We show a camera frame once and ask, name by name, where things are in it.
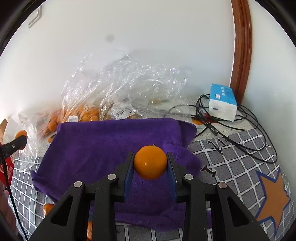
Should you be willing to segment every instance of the gray checkered mat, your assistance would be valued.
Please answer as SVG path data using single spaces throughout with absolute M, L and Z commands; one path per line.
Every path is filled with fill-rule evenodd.
M 254 149 L 263 146 L 263 136 L 255 129 L 233 134 L 230 138 Z M 211 184 L 215 184 L 219 181 L 226 182 L 250 212 L 254 216 L 256 215 L 264 200 L 263 189 L 260 185 L 256 170 L 275 179 L 280 168 L 278 162 L 276 164 L 259 162 L 222 138 L 196 140 L 189 144 L 188 149 L 197 155 L 204 165 L 208 165 L 209 168 L 217 172 L 215 177 L 212 177 L 207 172 L 201 172 L 200 179 L 203 182 Z M 275 157 L 274 150 L 270 145 L 260 153 L 256 153 L 255 156 L 256 155 L 267 161 L 273 160 Z M 30 170 L 37 171 L 41 161 L 42 157 L 39 157 L 36 160 L 36 164 L 34 164 Z M 12 193 L 15 198 L 15 204 L 21 222 L 27 234 L 31 236 L 44 218 L 43 205 L 45 203 L 53 203 L 53 201 L 47 195 L 37 192 L 34 189 L 30 170 L 20 172 L 19 168 L 20 163 L 17 160 L 11 185 Z M 287 194 L 291 196 L 287 176 L 284 174 L 283 170 L 281 171 L 281 174 L 284 179 L 285 190 L 287 191 Z M 294 219 L 294 201 L 291 200 L 284 210 L 283 218 L 281 219 L 276 236 L 274 236 L 274 226 L 271 220 L 265 221 L 261 226 L 271 241 L 276 241 L 284 236 Z M 124 223 L 117 223 L 116 228 L 118 232 L 118 241 L 177 241 L 182 240 L 183 235 L 182 229 L 169 232 L 158 232 L 152 229 L 130 226 Z M 212 229 L 208 229 L 208 240 L 212 240 Z

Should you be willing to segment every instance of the white grid pattern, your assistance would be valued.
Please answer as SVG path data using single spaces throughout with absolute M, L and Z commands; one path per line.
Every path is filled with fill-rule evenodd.
M 254 144 L 255 148 L 257 148 L 257 147 L 256 147 L 256 143 L 255 143 L 255 140 L 256 140 L 257 138 L 260 138 L 261 141 L 262 141 L 262 135 L 259 134 L 257 131 L 256 131 L 256 133 L 257 133 L 257 136 L 255 136 L 255 137 L 251 137 L 250 133 L 248 132 L 248 135 L 249 135 L 250 138 L 247 139 L 247 140 L 244 140 L 244 141 L 242 140 L 240 133 L 238 133 L 238 134 L 234 134 L 234 135 L 237 135 L 237 136 L 239 137 L 239 139 L 240 139 L 240 141 L 241 141 L 241 144 L 245 144 L 245 143 L 247 143 L 247 142 L 249 142 L 249 141 L 252 141 L 252 143 Z M 234 147 L 233 145 L 231 145 L 231 144 L 229 144 L 229 145 L 227 145 L 227 146 L 222 146 L 222 147 L 220 147 L 220 148 L 221 148 L 222 150 L 227 149 L 227 148 L 232 148 L 232 150 L 234 151 L 234 153 L 235 153 L 235 155 L 236 155 L 236 158 L 231 159 L 231 160 L 227 160 L 226 157 L 223 156 L 223 160 L 224 160 L 223 162 L 221 162 L 221 163 L 217 163 L 217 164 L 213 164 L 213 162 L 212 162 L 212 160 L 211 160 L 211 158 L 210 158 L 210 156 L 209 156 L 209 152 L 211 152 L 211 151 L 216 151 L 216 149 L 215 149 L 215 148 L 206 149 L 205 146 L 204 146 L 204 144 L 203 144 L 203 142 L 202 142 L 201 140 L 199 140 L 199 143 L 200 143 L 200 145 L 201 145 L 201 147 L 202 147 L 202 150 L 197 151 L 197 152 L 193 152 L 193 153 L 194 153 L 194 154 L 204 153 L 205 156 L 206 156 L 206 158 L 207 158 L 207 160 L 208 160 L 209 168 L 212 168 L 212 170 L 215 170 L 216 167 L 219 167 L 219 166 L 222 166 L 222 165 L 226 165 L 227 168 L 228 168 L 228 170 L 229 170 L 229 172 L 230 172 L 231 177 L 228 178 L 227 180 L 223 180 L 223 181 L 224 181 L 224 182 L 230 182 L 230 181 L 233 181 L 233 182 L 234 182 L 234 185 L 235 185 L 236 191 L 237 191 L 237 193 L 238 193 L 237 195 L 238 195 L 238 197 L 239 197 L 242 201 L 243 201 L 242 196 L 243 196 L 245 193 L 247 193 L 248 191 L 253 190 L 253 191 L 254 191 L 254 194 L 255 194 L 255 197 L 256 197 L 256 202 L 254 202 L 250 207 L 248 207 L 248 209 L 251 210 L 251 209 L 254 208 L 256 205 L 258 205 L 258 206 L 260 207 L 260 203 L 261 203 L 262 200 L 264 199 L 264 196 L 261 197 L 261 198 L 259 198 L 258 195 L 257 195 L 256 189 L 255 189 L 258 185 L 260 185 L 260 181 L 257 181 L 257 182 L 254 183 L 253 180 L 252 180 L 252 178 L 251 178 L 251 176 L 250 176 L 250 171 L 252 171 L 252 170 L 258 168 L 258 170 L 259 170 L 260 172 L 262 172 L 261 167 L 266 166 L 266 168 L 267 168 L 268 171 L 269 171 L 269 173 L 268 173 L 267 175 L 268 175 L 268 176 L 272 176 L 273 178 L 275 178 L 276 175 L 274 174 L 274 172 L 279 170 L 280 165 L 279 165 L 279 164 L 276 164 L 276 165 L 275 165 L 275 164 L 265 164 L 265 163 L 263 163 L 263 162 L 256 162 L 256 161 L 252 158 L 252 160 L 253 160 L 253 162 L 254 162 L 254 166 L 252 166 L 252 167 L 250 167 L 250 168 L 247 168 L 247 167 L 245 166 L 245 164 L 244 164 L 244 161 L 243 161 L 242 159 L 243 159 L 244 157 L 247 157 L 248 155 L 242 155 L 242 156 L 239 156 L 239 154 L 238 154 L 238 152 L 236 151 L 235 147 Z M 218 140 L 217 140 L 217 139 L 215 139 L 215 143 L 216 143 L 217 146 L 219 146 L 219 145 L 218 145 Z M 270 153 L 269 153 L 269 151 L 268 151 L 268 148 L 266 148 L 265 150 L 267 151 L 267 153 L 268 153 L 268 155 L 269 155 L 269 157 L 268 157 L 266 160 L 270 160 L 270 159 L 273 160 L 274 155 L 270 155 Z M 233 173 L 233 171 L 232 171 L 232 169 L 231 169 L 231 166 L 230 166 L 230 164 L 231 164 L 232 162 L 234 162 L 234 161 L 239 161 L 240 164 L 243 166 L 244 171 L 243 171 L 242 173 L 239 173 L 239 174 L 237 174 L 237 175 L 234 175 L 234 173 Z M 49 198 L 47 198 L 47 196 L 45 196 L 44 202 L 40 202 L 39 200 L 37 200 L 38 192 L 37 192 L 37 191 L 34 191 L 34 192 L 35 192 L 35 194 L 34 194 L 34 193 L 33 193 L 34 185 L 29 183 L 29 179 L 31 178 L 31 177 L 30 177 L 30 172 L 24 172 L 24 174 L 22 175 L 22 178 L 20 178 L 20 170 L 19 170 L 19 168 L 17 168 L 17 167 L 18 167 L 17 162 L 18 162 L 18 160 L 16 159 L 16 165 L 15 165 L 14 173 L 13 173 L 14 181 L 13 181 L 11 187 L 12 187 L 12 190 L 15 189 L 15 191 L 14 191 L 14 198 L 15 198 L 15 200 L 17 201 L 17 209 L 19 208 L 19 205 L 20 205 L 20 204 L 23 205 L 21 212 L 18 211 L 18 213 L 19 213 L 19 216 L 20 216 L 20 218 L 21 218 L 21 220 L 22 220 L 22 224 L 23 224 L 23 225 L 24 225 L 25 222 L 29 223 L 29 228 L 25 228 L 25 227 L 24 227 L 24 228 L 25 228 L 25 230 L 26 230 L 28 236 L 30 237 L 30 236 L 32 235 L 32 232 L 33 232 L 33 231 L 35 230 L 35 228 L 38 226 L 38 224 L 36 223 L 36 218 L 39 218 L 40 220 L 42 220 L 42 219 L 44 218 L 44 215 L 39 215 L 38 213 L 36 213 L 36 204 L 39 204 L 40 206 L 43 206 L 43 205 L 44 205 L 45 203 L 47 203 L 47 202 L 52 203 L 52 201 L 51 201 Z M 34 165 L 34 167 L 33 167 L 33 170 L 35 170 L 35 171 L 37 171 L 38 166 L 39 166 L 39 164 L 40 164 L 40 163 L 39 163 L 39 158 L 38 158 L 37 162 L 38 162 L 38 163 L 36 163 L 36 165 Z M 28 181 L 25 181 L 25 180 L 24 180 L 25 174 L 28 175 Z M 248 176 L 248 178 L 249 178 L 249 180 L 250 180 L 250 182 L 251 182 L 251 186 L 248 187 L 248 188 L 247 188 L 246 190 L 244 190 L 244 191 L 240 191 L 240 189 L 239 189 L 239 184 L 238 184 L 238 182 L 237 182 L 237 178 L 238 178 L 238 177 L 241 177 L 242 175 L 245 175 L 245 174 Z M 289 182 L 287 181 L 287 178 L 286 178 L 286 176 L 285 176 L 285 174 L 284 174 L 283 171 L 282 171 L 282 175 L 283 175 L 283 177 L 284 177 L 285 188 L 287 189 L 287 192 L 288 192 L 288 194 L 290 195 L 290 194 L 291 194 L 291 190 L 290 190 L 290 187 L 289 187 Z M 217 182 L 220 181 L 218 175 L 216 175 L 215 178 L 216 178 L 216 181 L 217 181 Z M 24 191 L 24 192 L 22 191 L 22 185 L 25 185 L 25 191 Z M 30 192 L 30 194 L 27 195 L 26 193 L 27 193 L 27 189 L 28 189 L 28 188 L 31 188 L 31 192 Z M 16 198 L 17 191 L 19 191 L 19 193 L 20 193 L 20 196 L 19 196 L 18 198 Z M 24 196 L 24 201 L 23 201 L 23 202 L 20 200 L 20 199 L 21 199 L 21 195 Z M 25 198 L 28 198 L 29 201 L 30 201 L 30 203 L 31 203 L 31 202 L 34 203 L 34 211 L 32 211 L 32 210 L 30 209 L 30 205 L 29 205 L 29 207 L 26 207 L 26 206 L 24 205 Z M 282 235 L 285 234 L 286 230 L 290 227 L 290 224 L 294 221 L 294 218 L 295 218 L 295 217 L 294 217 L 294 201 L 293 201 L 293 200 L 289 203 L 288 208 L 289 208 L 289 211 L 288 211 L 287 213 L 284 212 L 284 214 L 283 214 L 283 218 L 282 218 L 281 223 L 280 223 L 280 225 L 283 226 L 283 231 L 282 231 L 281 233 L 278 233 L 278 234 L 276 235 L 276 237 L 275 237 L 275 239 L 274 239 L 275 241 L 278 241 L 278 240 L 279 240 L 279 237 L 281 237 Z M 28 209 L 28 210 L 29 210 L 29 218 L 25 217 L 25 215 L 24 215 L 24 210 L 25 210 L 25 209 Z M 287 225 L 285 225 L 284 221 L 285 221 L 285 219 L 286 219 L 289 215 L 290 215 L 289 222 L 287 223 Z M 125 241 L 129 241 L 129 240 L 130 240 L 130 238 L 129 238 L 129 233 L 128 233 L 128 226 L 129 226 L 129 225 L 128 225 L 128 224 L 121 224 L 121 223 L 117 223 L 117 225 L 123 225 L 123 226 L 124 226 Z M 267 233 L 267 230 L 269 230 L 270 228 L 273 229 L 273 223 L 272 223 L 272 222 L 271 222 L 271 223 L 265 222 L 265 223 L 263 223 L 262 226 L 263 226 L 263 229 L 264 229 L 264 231 L 265 231 L 266 233 Z M 179 241 L 179 240 L 182 240 L 182 236 L 183 236 L 183 231 L 182 231 L 182 229 L 179 229 L 179 230 L 178 230 L 178 233 L 179 233 L 179 237 L 174 238 L 174 239 L 170 239 L 169 241 Z M 157 241 L 157 239 L 156 239 L 156 232 L 155 232 L 154 230 L 152 230 L 152 229 L 151 229 L 151 239 L 152 239 L 152 241 Z M 212 229 L 208 229 L 208 239 L 209 239 L 209 241 L 212 240 Z
M 239 144 L 245 145 L 245 143 L 251 141 L 251 142 L 254 144 L 255 148 L 257 149 L 257 146 L 256 146 L 256 143 L 255 143 L 255 140 L 256 140 L 257 138 L 260 138 L 261 142 L 262 142 L 262 143 L 264 143 L 264 142 L 263 142 L 263 140 L 262 140 L 262 137 L 263 137 L 262 134 L 261 134 L 261 133 L 259 134 L 259 133 L 257 132 L 256 129 L 254 129 L 254 131 L 256 132 L 257 136 L 253 136 L 253 137 L 252 137 L 251 134 L 250 134 L 250 132 L 249 132 L 249 131 L 246 131 L 246 132 L 248 133 L 248 135 L 249 135 L 249 138 L 246 139 L 246 140 L 244 140 L 244 141 L 243 141 L 242 138 L 241 138 L 241 134 L 242 134 L 242 132 L 240 132 L 240 133 L 236 133 L 236 134 L 233 134 L 233 136 L 234 136 L 234 135 L 237 135 L 237 136 L 238 136 L 238 138 L 240 139 Z M 218 138 L 217 138 L 217 139 L 215 138 L 214 140 L 215 140 L 215 143 L 216 143 L 216 145 L 217 145 L 217 147 L 218 147 L 218 146 L 219 146 Z M 236 155 L 236 158 L 233 158 L 233 159 L 231 159 L 231 160 L 227 160 L 226 157 L 225 157 L 224 155 L 222 155 L 224 161 L 223 161 L 223 162 L 220 162 L 220 163 L 217 163 L 217 164 L 213 164 L 213 162 L 212 162 L 212 160 L 211 160 L 211 158 L 210 158 L 209 152 L 212 152 L 212 151 L 217 152 L 217 150 L 216 150 L 215 148 L 208 148 L 208 149 L 206 149 L 205 146 L 204 146 L 204 144 L 203 144 L 203 141 L 207 141 L 207 140 L 203 140 L 203 141 L 202 141 L 202 140 L 197 140 L 197 141 L 200 143 L 200 146 L 201 146 L 202 150 L 195 151 L 195 152 L 193 152 L 193 154 L 197 155 L 197 154 L 200 154 L 200 153 L 204 153 L 205 156 L 206 156 L 206 158 L 207 158 L 207 161 L 208 161 L 208 163 L 209 163 L 209 167 L 208 167 L 208 168 L 212 169 L 213 171 L 216 171 L 216 169 L 215 169 L 216 167 L 226 165 L 227 168 L 228 168 L 228 170 L 229 170 L 229 173 L 230 173 L 231 177 L 228 178 L 228 179 L 226 179 L 226 180 L 223 180 L 223 181 L 226 182 L 226 183 L 228 183 L 228 182 L 230 182 L 230 181 L 233 181 L 233 182 L 234 182 L 234 185 L 235 185 L 235 188 L 236 188 L 236 191 L 237 191 L 237 196 L 241 199 L 242 202 L 244 202 L 243 199 L 242 199 L 242 196 L 243 196 L 245 193 L 249 192 L 250 190 L 253 190 L 253 191 L 254 191 L 254 194 L 255 194 L 256 202 L 254 202 L 250 207 L 248 207 L 248 209 L 251 210 L 251 209 L 254 208 L 256 205 L 258 205 L 259 208 L 260 208 L 260 207 L 261 207 L 261 202 L 264 200 L 264 196 L 261 197 L 261 198 L 258 198 L 258 194 L 257 194 L 257 191 L 256 191 L 256 189 L 255 189 L 256 186 L 260 185 L 260 181 L 257 181 L 257 182 L 254 183 L 254 182 L 253 182 L 253 179 L 252 179 L 251 176 L 250 176 L 250 171 L 252 171 L 252 170 L 258 168 L 259 171 L 262 172 L 262 170 L 261 170 L 260 167 L 265 166 L 265 167 L 268 169 L 268 171 L 269 171 L 269 173 L 267 173 L 267 176 L 271 176 L 273 179 L 275 179 L 275 178 L 276 178 L 276 175 L 274 174 L 274 172 L 279 170 L 279 168 L 280 168 L 279 163 L 276 163 L 276 164 L 267 164 L 267 163 L 264 163 L 264 162 L 258 162 L 258 161 L 256 162 L 255 159 L 251 157 L 251 159 L 252 159 L 253 162 L 254 162 L 254 166 L 252 166 L 252 167 L 250 167 L 250 168 L 247 168 L 247 167 L 245 166 L 245 164 L 244 164 L 244 162 L 243 162 L 242 159 L 243 159 L 244 157 L 247 157 L 248 155 L 245 154 L 245 155 L 239 156 L 239 154 L 237 153 L 237 149 L 236 149 L 236 147 L 234 147 L 234 145 L 232 145 L 232 144 L 229 143 L 229 144 L 226 145 L 226 146 L 222 146 L 222 147 L 220 147 L 220 149 L 222 149 L 222 152 L 223 152 L 224 149 L 232 148 L 232 150 L 234 151 L 234 153 L 235 153 L 235 155 Z M 260 157 L 261 157 L 263 160 L 266 160 L 266 161 L 274 161 L 273 158 L 275 157 L 275 155 L 274 155 L 274 154 L 271 155 L 270 152 L 268 151 L 268 148 L 270 148 L 270 147 L 271 147 L 270 145 L 267 145 L 267 147 L 264 149 L 264 150 L 266 150 L 266 152 L 267 152 L 268 155 L 269 155 L 268 158 L 264 158 L 264 157 L 262 156 L 261 152 L 258 152 L 259 155 L 260 155 Z M 240 164 L 242 165 L 243 169 L 244 169 L 243 172 L 241 172 L 241 173 L 239 173 L 239 174 L 237 174 L 237 175 L 234 175 L 234 174 L 233 174 L 233 171 L 232 171 L 232 169 L 231 169 L 231 167 L 230 167 L 230 165 L 229 165 L 230 163 L 235 162 L 235 161 L 239 161 Z M 282 177 L 283 177 L 283 179 L 284 179 L 284 182 L 286 183 L 286 185 L 285 185 L 285 189 L 287 190 L 288 195 L 291 196 L 291 190 L 290 190 L 290 187 L 289 187 L 289 182 L 287 181 L 287 177 L 285 176 L 285 173 L 283 172 L 283 170 L 281 170 L 281 174 L 282 174 Z M 251 185 L 250 185 L 250 187 L 248 187 L 248 188 L 245 189 L 244 191 L 240 191 L 240 189 L 239 189 L 239 185 L 238 185 L 238 183 L 237 183 L 237 178 L 238 178 L 238 177 L 241 177 L 241 176 L 243 176 L 243 175 L 247 175 L 247 176 L 248 176 L 248 178 L 249 178 L 249 180 L 250 180 L 250 182 L 251 182 Z M 216 179 L 216 182 L 219 182 L 219 181 L 220 181 L 218 175 L 215 176 L 215 179 Z M 286 215 L 285 215 L 285 213 L 283 214 L 283 218 L 282 218 L 281 223 L 280 223 L 280 226 L 283 225 L 283 232 L 282 232 L 281 234 L 278 234 L 278 233 L 277 233 L 277 235 L 276 235 L 276 237 L 275 237 L 275 239 L 274 239 L 275 241 L 277 241 L 277 240 L 281 237 L 281 235 L 284 235 L 284 234 L 285 234 L 285 231 L 287 231 L 287 230 L 289 229 L 289 227 L 290 227 L 290 225 L 291 225 L 291 222 L 294 221 L 294 218 L 295 218 L 295 217 L 294 217 L 294 206 L 293 206 L 293 204 L 294 204 L 294 201 L 291 200 L 291 202 L 289 203 L 289 212 L 288 212 Z M 288 222 L 287 227 L 285 227 L 285 225 L 284 225 L 284 220 L 285 220 L 285 218 L 286 218 L 288 215 L 290 215 L 290 220 L 289 220 L 289 222 Z M 263 229 L 264 229 L 264 231 L 265 231 L 266 233 L 267 233 L 267 230 L 268 230 L 271 226 L 273 226 L 273 223 L 272 223 L 272 222 L 271 222 L 270 224 L 268 224 L 268 225 L 267 225 L 267 223 L 268 223 L 268 221 L 266 221 L 266 222 L 264 222 L 264 223 L 262 224 Z

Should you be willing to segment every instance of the cardboard box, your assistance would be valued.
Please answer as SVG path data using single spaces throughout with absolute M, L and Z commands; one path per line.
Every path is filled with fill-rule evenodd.
M 7 120 L 4 119 L 0 124 L 0 143 L 3 143 L 4 131 L 7 126 Z

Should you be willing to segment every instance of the tissue box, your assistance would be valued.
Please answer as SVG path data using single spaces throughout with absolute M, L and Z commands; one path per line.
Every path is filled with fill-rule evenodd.
M 234 121 L 237 102 L 232 89 L 223 85 L 211 84 L 209 114 L 227 121 Z

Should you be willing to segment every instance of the purple towel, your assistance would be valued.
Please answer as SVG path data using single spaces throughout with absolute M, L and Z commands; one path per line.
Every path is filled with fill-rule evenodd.
M 75 181 L 98 181 L 125 162 L 129 151 L 146 145 L 172 152 L 197 176 L 201 161 L 186 149 L 195 134 L 193 124 L 169 118 L 63 123 L 32 179 L 37 190 L 57 201 Z M 166 172 L 152 181 L 135 172 L 126 202 L 115 203 L 117 222 L 156 230 L 181 228 L 184 217 L 185 205 L 173 202 Z

